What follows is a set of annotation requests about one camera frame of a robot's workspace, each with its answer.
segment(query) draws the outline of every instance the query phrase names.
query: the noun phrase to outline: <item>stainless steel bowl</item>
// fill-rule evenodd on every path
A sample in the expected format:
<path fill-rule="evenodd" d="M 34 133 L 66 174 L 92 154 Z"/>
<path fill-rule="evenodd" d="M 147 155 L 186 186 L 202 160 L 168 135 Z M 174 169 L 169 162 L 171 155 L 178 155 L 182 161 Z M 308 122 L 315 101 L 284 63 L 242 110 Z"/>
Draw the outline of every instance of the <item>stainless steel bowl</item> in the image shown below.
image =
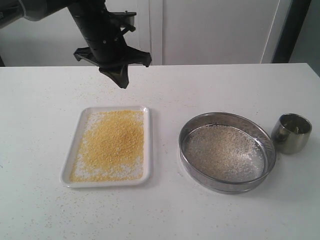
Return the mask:
<path fill-rule="evenodd" d="M 180 132 L 179 148 L 187 172 L 203 186 L 224 194 L 257 187 L 277 158 L 271 138 L 261 127 L 224 112 L 206 113 L 188 121 Z"/>

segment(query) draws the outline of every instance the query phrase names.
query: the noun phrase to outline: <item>white countertop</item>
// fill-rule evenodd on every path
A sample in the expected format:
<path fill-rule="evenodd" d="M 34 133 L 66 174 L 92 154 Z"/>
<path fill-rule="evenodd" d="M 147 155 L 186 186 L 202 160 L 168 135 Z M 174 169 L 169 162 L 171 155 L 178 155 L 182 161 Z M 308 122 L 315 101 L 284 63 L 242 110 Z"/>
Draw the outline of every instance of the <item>white countertop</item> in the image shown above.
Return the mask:
<path fill-rule="evenodd" d="M 0 239 L 277 240 L 320 236 L 320 78 L 306 64 L 133 66 L 119 89 L 97 67 L 0 67 Z M 151 108 L 153 172 L 143 185 L 62 187 L 84 108 Z M 313 124 L 305 149 L 280 155 L 255 190 L 200 186 L 178 159 L 192 117 L 229 112 L 271 132 L 293 112 Z"/>

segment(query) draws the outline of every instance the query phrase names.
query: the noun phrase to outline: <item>rectangular tray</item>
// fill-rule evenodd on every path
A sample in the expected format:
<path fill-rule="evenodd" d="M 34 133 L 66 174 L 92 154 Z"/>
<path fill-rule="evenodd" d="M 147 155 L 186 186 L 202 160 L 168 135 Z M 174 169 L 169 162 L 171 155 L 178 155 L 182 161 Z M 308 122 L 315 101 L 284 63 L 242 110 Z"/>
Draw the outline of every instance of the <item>rectangular tray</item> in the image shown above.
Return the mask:
<path fill-rule="evenodd" d="M 101 113 L 101 112 L 113 112 L 113 111 L 141 111 L 143 112 L 143 132 L 144 132 L 144 143 L 143 143 L 143 174 L 139 179 L 134 180 L 123 180 L 123 181 L 103 181 L 103 182 L 71 182 L 69 176 L 73 169 L 75 159 L 77 157 L 79 144 L 81 142 L 82 136 L 86 129 L 87 119 L 90 114 Z M 90 187 L 109 187 L 109 186 L 133 186 L 139 185 L 145 182 L 150 176 L 150 161 L 151 161 L 151 149 L 152 149 L 152 139 L 151 139 L 151 117 L 150 109 L 145 106 L 115 106 L 115 107 L 89 107 L 82 111 L 80 119 L 73 137 L 73 141 L 65 160 L 61 174 L 60 182 L 65 187 L 70 188 L 90 188 Z"/>

